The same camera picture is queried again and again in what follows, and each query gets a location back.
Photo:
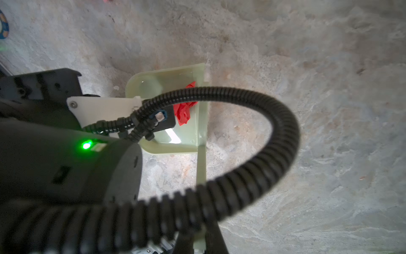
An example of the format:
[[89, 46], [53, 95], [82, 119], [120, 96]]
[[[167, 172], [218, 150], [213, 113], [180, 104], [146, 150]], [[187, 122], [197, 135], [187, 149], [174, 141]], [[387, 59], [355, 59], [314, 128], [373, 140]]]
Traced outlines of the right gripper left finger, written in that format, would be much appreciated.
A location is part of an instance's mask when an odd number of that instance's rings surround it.
[[193, 235], [179, 233], [174, 244], [172, 254], [193, 254], [193, 242]]

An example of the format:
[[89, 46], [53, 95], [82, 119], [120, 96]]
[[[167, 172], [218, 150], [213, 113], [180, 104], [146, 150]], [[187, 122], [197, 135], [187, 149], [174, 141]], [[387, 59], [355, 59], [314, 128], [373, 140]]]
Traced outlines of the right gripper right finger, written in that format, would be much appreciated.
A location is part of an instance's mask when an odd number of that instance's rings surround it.
[[206, 253], [229, 254], [217, 222], [206, 226]]

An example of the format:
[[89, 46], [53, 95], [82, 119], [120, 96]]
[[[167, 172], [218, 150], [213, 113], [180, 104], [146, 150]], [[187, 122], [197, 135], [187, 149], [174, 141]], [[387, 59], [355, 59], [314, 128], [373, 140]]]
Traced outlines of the light green dustpan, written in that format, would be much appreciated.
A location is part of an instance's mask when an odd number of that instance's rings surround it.
[[[180, 90], [195, 82], [196, 87], [209, 86], [205, 82], [204, 63], [184, 67], [154, 70], [133, 75], [125, 87], [125, 96], [151, 99], [160, 94]], [[154, 139], [142, 139], [141, 148], [151, 154], [197, 153], [207, 142], [208, 103], [199, 102], [190, 109], [190, 120], [182, 126], [176, 122], [170, 129], [158, 131]]]

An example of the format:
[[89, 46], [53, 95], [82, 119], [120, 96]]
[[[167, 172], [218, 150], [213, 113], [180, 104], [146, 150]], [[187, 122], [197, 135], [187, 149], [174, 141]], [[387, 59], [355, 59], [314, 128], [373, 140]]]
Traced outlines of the green white hand brush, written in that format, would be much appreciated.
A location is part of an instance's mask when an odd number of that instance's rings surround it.
[[[206, 152], [207, 152], [207, 129], [208, 129], [208, 117], [209, 109], [208, 102], [199, 102], [196, 107], [197, 116], [197, 171], [196, 171], [196, 185], [206, 183]], [[206, 253], [206, 240], [205, 240], [206, 230], [195, 235], [193, 242], [193, 249], [195, 254], [205, 254]]]

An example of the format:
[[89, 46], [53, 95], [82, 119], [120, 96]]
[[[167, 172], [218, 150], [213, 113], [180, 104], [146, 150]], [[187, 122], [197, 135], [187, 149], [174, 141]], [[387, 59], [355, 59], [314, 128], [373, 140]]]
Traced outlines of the red paper scrap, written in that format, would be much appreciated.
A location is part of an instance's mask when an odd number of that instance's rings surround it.
[[180, 126], [187, 124], [191, 119], [190, 109], [193, 108], [197, 103], [198, 102], [187, 102], [175, 104], [173, 106], [174, 115]]

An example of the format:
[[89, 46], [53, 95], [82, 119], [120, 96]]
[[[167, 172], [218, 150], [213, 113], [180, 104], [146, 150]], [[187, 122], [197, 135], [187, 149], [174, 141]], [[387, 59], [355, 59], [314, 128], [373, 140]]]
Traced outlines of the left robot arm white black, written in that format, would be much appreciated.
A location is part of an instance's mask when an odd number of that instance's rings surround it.
[[[124, 98], [84, 94], [72, 69], [1, 73], [1, 253], [227, 253], [219, 222], [286, 174], [300, 130], [277, 99], [212, 87], [204, 70], [137, 74]], [[207, 181], [210, 101], [253, 109], [272, 132], [250, 160]], [[144, 151], [196, 153], [196, 186], [139, 200]]]

